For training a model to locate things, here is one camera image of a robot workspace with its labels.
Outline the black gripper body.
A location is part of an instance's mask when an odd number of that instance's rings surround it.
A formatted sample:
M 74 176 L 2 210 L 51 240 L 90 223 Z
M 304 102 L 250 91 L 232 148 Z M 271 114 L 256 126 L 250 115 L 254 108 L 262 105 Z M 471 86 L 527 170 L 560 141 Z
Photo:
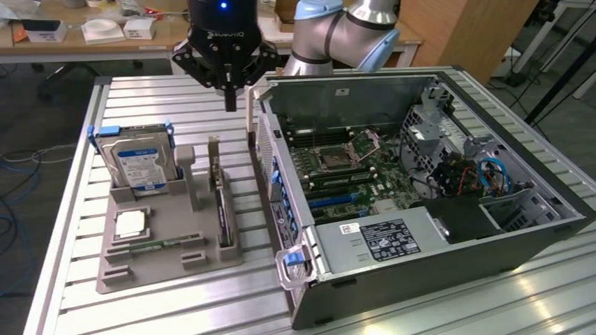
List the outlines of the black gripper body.
M 188 1 L 188 41 L 204 58 L 214 78 L 210 82 L 222 91 L 246 86 L 243 71 L 252 62 L 252 53 L 262 44 L 256 1 Z

